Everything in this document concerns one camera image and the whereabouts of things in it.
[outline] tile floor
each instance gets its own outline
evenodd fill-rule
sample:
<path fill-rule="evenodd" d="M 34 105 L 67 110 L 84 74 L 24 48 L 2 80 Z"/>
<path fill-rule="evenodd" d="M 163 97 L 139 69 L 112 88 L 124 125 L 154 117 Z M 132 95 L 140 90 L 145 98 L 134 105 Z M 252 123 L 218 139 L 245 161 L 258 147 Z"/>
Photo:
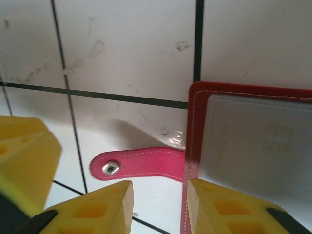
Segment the tile floor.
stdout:
<path fill-rule="evenodd" d="M 46 206 L 110 184 L 89 173 L 99 153 L 184 148 L 195 9 L 196 0 L 0 0 L 0 115 L 10 114 L 5 89 L 13 115 L 41 118 L 63 147 Z M 205 0 L 195 80 L 312 88 L 311 10 L 309 0 Z M 138 218 L 180 233 L 182 185 L 131 179 Z M 132 234 L 159 232 L 133 221 Z"/>

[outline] snap button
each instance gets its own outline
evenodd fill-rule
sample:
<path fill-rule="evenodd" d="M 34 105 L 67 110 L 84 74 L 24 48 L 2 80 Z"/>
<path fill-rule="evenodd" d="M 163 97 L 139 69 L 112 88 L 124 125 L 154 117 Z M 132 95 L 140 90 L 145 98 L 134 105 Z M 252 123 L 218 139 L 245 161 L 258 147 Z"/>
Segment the snap button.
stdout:
<path fill-rule="evenodd" d="M 107 175 L 113 175 L 116 174 L 120 169 L 120 165 L 117 162 L 107 162 L 103 168 L 102 171 Z"/>

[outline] white card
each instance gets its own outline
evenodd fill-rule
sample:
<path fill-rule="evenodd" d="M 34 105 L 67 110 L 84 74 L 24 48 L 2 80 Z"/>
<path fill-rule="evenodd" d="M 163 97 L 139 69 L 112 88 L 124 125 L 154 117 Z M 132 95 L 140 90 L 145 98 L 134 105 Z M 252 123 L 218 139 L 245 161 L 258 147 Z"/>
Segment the white card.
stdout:
<path fill-rule="evenodd" d="M 312 105 L 211 95 L 201 179 L 312 214 Z"/>

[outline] red leather edge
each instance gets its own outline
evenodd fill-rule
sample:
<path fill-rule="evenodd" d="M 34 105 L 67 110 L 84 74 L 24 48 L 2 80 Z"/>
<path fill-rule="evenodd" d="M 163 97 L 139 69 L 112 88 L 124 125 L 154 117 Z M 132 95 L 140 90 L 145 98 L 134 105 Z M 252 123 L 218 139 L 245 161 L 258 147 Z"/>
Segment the red leather edge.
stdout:
<path fill-rule="evenodd" d="M 252 85 L 195 82 L 189 91 L 188 122 L 186 135 L 186 151 L 184 164 L 184 182 L 181 214 L 181 233 L 191 234 L 191 226 L 187 210 L 187 181 L 199 177 L 199 164 L 207 101 L 211 94 L 227 94 L 253 98 L 286 100 L 312 103 L 312 90 L 263 87 Z"/>
<path fill-rule="evenodd" d="M 116 174 L 103 173 L 103 166 L 114 161 L 120 165 Z M 90 163 L 91 175 L 99 180 L 129 177 L 162 176 L 183 182 L 184 151 L 171 148 L 146 148 L 138 150 L 106 152 Z"/>

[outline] stain on tile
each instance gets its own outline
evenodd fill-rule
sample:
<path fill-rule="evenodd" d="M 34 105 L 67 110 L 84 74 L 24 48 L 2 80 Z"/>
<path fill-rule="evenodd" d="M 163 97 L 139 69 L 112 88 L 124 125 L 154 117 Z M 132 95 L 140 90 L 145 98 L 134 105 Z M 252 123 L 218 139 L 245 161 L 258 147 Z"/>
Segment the stain on tile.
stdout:
<path fill-rule="evenodd" d="M 44 69 L 49 69 L 50 68 L 50 64 L 49 63 L 44 64 L 43 68 Z"/>
<path fill-rule="evenodd" d="M 185 140 L 182 131 L 177 131 L 174 137 L 167 139 L 167 144 L 172 145 L 173 147 L 184 148 Z"/>
<path fill-rule="evenodd" d="M 83 66 L 83 60 L 78 58 L 75 62 L 73 62 L 72 67 L 74 68 L 78 68 L 78 67 L 82 67 Z"/>
<path fill-rule="evenodd" d="M 139 112 L 139 113 L 141 114 L 141 116 L 145 119 L 145 121 L 148 122 L 147 117 L 146 117 L 140 110 L 138 110 L 138 112 Z"/>
<path fill-rule="evenodd" d="M 30 72 L 28 77 L 25 80 L 25 83 L 29 84 L 33 80 L 34 76 L 35 76 L 35 73 L 34 72 Z"/>
<path fill-rule="evenodd" d="M 102 40 L 97 40 L 94 46 L 92 47 L 91 51 L 89 52 L 88 57 L 94 58 L 96 56 L 99 56 L 105 51 L 105 44 Z"/>
<path fill-rule="evenodd" d="M 10 28 L 10 23 L 7 19 L 4 20 L 4 27 L 5 29 L 9 29 Z"/>
<path fill-rule="evenodd" d="M 72 67 L 68 67 L 68 68 L 63 70 L 62 74 L 63 75 L 68 75 L 68 74 L 73 73 L 73 72 L 74 72 L 73 68 Z"/>
<path fill-rule="evenodd" d="M 133 85 L 132 84 L 127 84 L 127 87 L 133 88 Z"/>
<path fill-rule="evenodd" d="M 39 73 L 41 73 L 41 68 L 38 67 L 38 68 L 36 69 L 36 74 L 39 74 Z"/>
<path fill-rule="evenodd" d="M 178 42 L 175 44 L 175 47 L 178 51 L 183 51 L 185 50 L 186 48 L 189 48 L 190 45 L 187 41 L 181 41 L 181 42 Z"/>
<path fill-rule="evenodd" d="M 161 127 L 161 134 L 163 135 L 163 136 L 165 136 L 165 135 L 167 135 L 169 132 L 168 132 L 168 130 L 165 128 L 165 127 Z"/>
<path fill-rule="evenodd" d="M 245 72 L 244 76 L 248 75 L 248 73 L 254 68 L 254 65 L 255 65 L 255 61 L 253 61 L 253 63 L 249 66 L 249 68 Z"/>
<path fill-rule="evenodd" d="M 10 77 L 10 82 L 21 82 L 21 79 L 18 75 Z"/>
<path fill-rule="evenodd" d="M 88 19 L 88 32 L 87 35 L 90 35 L 92 33 L 92 23 L 96 20 L 94 17 L 89 17 Z"/>

